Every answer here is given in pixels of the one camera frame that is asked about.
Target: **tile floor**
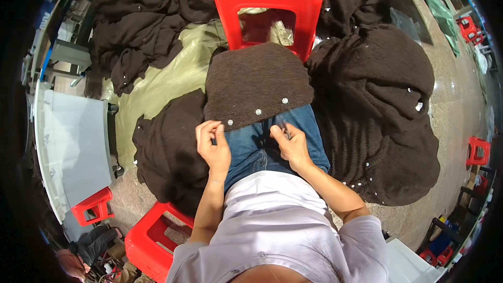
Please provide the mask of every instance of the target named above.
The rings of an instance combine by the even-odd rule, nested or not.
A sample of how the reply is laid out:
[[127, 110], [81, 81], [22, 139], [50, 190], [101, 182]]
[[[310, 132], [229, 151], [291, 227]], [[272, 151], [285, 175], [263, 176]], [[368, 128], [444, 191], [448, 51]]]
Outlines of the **tile floor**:
[[[384, 230], [397, 235], [415, 250], [431, 219], [440, 214], [449, 214], [454, 209], [459, 188], [468, 178], [464, 165], [468, 137], [477, 135], [485, 138], [486, 121], [484, 96], [470, 49], [459, 41], [461, 55], [454, 57], [424, 0], [412, 2], [429, 35], [427, 42], [423, 41], [423, 48], [435, 72], [431, 127], [440, 142], [440, 176], [435, 187], [414, 204], [395, 207], [369, 204], [368, 207], [381, 219]], [[57, 85], [68, 83], [66, 79], [56, 82]], [[136, 169], [129, 170], [117, 179], [111, 189], [114, 194], [111, 207], [115, 218], [110, 223], [127, 232], [151, 208], [155, 197], [146, 185], [138, 183]]]

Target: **lap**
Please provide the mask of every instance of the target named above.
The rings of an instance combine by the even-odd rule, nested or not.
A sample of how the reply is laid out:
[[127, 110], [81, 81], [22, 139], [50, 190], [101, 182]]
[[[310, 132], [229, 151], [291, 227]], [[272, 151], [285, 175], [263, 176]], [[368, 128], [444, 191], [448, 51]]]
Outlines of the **lap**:
[[[323, 171], [328, 172], [330, 163], [323, 148], [318, 124], [314, 118], [311, 105], [286, 111], [279, 116], [305, 133], [311, 160]], [[237, 180], [248, 176], [254, 171], [265, 169], [278, 171], [278, 168], [283, 169], [285, 167], [286, 172], [292, 172], [288, 162], [278, 159], [278, 144], [270, 137], [270, 128], [274, 124], [279, 124], [277, 116], [261, 123], [254, 123], [225, 133], [231, 152], [231, 164], [226, 179], [225, 191]]]

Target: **brown cardigan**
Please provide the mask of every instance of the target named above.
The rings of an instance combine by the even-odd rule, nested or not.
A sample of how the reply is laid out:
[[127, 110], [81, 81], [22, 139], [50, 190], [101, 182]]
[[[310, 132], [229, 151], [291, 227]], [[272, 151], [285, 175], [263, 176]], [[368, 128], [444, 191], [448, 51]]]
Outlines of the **brown cardigan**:
[[111, 78], [119, 96], [148, 66], [164, 68], [182, 50], [179, 32], [217, 18], [213, 0], [93, 0], [91, 75]]

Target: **woman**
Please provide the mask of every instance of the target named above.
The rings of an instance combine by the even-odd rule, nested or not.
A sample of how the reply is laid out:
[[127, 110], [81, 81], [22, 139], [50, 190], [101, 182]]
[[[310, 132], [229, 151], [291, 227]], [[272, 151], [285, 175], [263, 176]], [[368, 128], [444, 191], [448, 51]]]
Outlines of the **woman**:
[[229, 133], [207, 121], [196, 139], [209, 179], [168, 283], [387, 281], [381, 223], [327, 175], [310, 105]]

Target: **brown knit sweater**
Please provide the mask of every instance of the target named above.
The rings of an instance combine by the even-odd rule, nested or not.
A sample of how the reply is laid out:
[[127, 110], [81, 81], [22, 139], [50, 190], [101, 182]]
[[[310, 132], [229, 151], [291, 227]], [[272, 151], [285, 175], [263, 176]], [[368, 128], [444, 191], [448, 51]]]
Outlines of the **brown knit sweater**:
[[426, 195], [440, 165], [428, 116], [433, 69], [421, 46], [393, 25], [362, 26], [315, 48], [308, 66], [329, 174], [368, 202]]
[[222, 121], [232, 131], [310, 104], [313, 89], [299, 58], [269, 42], [215, 56], [206, 96], [205, 120]]

